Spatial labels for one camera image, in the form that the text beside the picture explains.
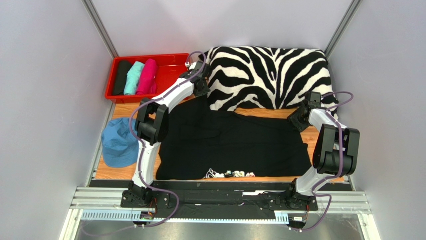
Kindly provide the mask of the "black t shirt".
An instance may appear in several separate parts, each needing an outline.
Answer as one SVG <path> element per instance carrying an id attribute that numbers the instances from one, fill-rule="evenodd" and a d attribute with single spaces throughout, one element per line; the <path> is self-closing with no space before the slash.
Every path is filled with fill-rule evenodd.
<path id="1" fill-rule="evenodd" d="M 298 177 L 311 168 L 308 145 L 286 119 L 213 111 L 205 97 L 179 104 L 159 150 L 157 180 L 200 180 L 209 170 Z"/>

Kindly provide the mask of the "blue bucket hat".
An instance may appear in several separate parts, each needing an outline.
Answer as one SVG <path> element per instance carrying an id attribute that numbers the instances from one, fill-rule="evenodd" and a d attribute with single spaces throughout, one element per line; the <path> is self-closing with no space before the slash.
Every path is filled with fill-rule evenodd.
<path id="1" fill-rule="evenodd" d="M 102 157 L 110 168 L 126 168 L 137 162 L 139 143 L 132 135 L 130 119 L 122 117 L 108 122 L 101 134 Z"/>

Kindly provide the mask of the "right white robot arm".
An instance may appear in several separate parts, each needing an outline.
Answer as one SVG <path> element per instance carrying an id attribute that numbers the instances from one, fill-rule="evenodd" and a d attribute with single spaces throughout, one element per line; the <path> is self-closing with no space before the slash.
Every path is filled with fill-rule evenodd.
<path id="1" fill-rule="evenodd" d="M 288 117 L 300 133 L 315 127 L 319 136 L 312 158 L 312 167 L 290 185 L 287 198 L 293 202 L 311 202 L 316 192 L 331 180 L 352 175 L 357 167 L 360 131 L 345 126 L 322 106 L 324 98 L 309 92 L 301 106 Z"/>

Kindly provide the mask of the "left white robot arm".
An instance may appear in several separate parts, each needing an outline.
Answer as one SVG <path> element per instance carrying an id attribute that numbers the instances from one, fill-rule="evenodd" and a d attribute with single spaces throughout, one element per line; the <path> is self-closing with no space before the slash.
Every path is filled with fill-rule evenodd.
<path id="1" fill-rule="evenodd" d="M 207 79 L 210 65 L 197 61 L 186 64 L 188 70 L 165 92 L 153 99 L 144 98 L 137 109 L 137 118 L 131 131 L 139 141 L 136 171 L 125 198 L 136 199 L 144 205 L 153 198 L 154 165 L 161 142 L 169 132 L 169 115 L 184 99 L 205 96 L 209 92 Z"/>

